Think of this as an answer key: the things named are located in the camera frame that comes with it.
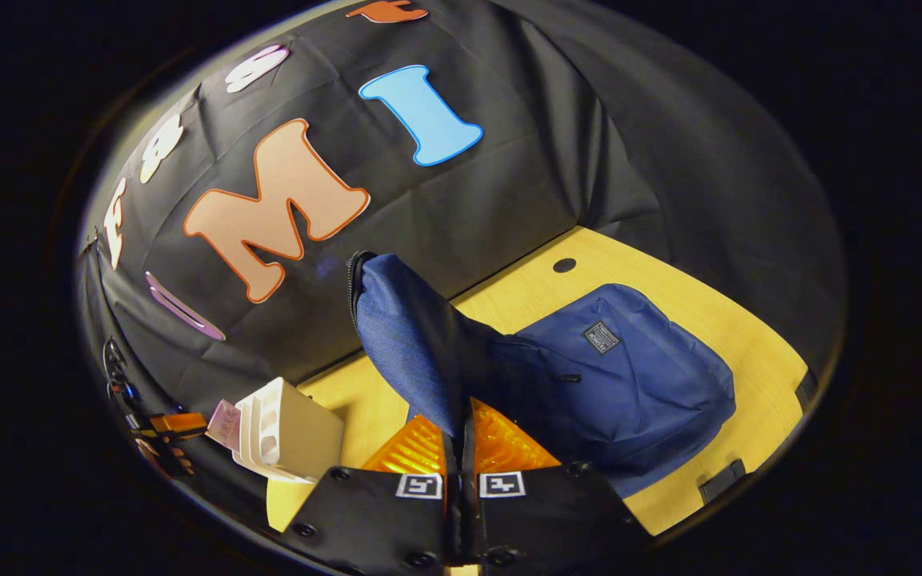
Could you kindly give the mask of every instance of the yellow wooden surface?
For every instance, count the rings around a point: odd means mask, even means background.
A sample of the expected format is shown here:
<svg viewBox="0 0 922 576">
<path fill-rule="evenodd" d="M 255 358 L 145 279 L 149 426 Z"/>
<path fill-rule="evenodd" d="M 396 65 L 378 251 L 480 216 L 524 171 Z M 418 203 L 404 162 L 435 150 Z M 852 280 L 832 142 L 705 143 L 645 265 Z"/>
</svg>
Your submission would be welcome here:
<svg viewBox="0 0 922 576">
<path fill-rule="evenodd" d="M 571 272 L 553 263 L 574 258 Z M 756 470 L 801 419 L 795 387 L 805 375 L 802 358 L 742 306 L 688 274 L 602 234 L 575 227 L 454 299 L 469 318 L 513 333 L 603 284 L 636 288 L 671 321 L 724 359 L 735 375 L 736 412 L 700 454 L 655 485 L 625 499 L 652 534 L 670 528 L 703 505 L 699 485 L 742 458 Z M 344 430 L 344 466 L 361 466 L 403 426 L 407 404 L 358 356 L 299 387 L 337 411 Z M 286 529 L 311 486 L 270 481 L 270 524 Z"/>
</svg>

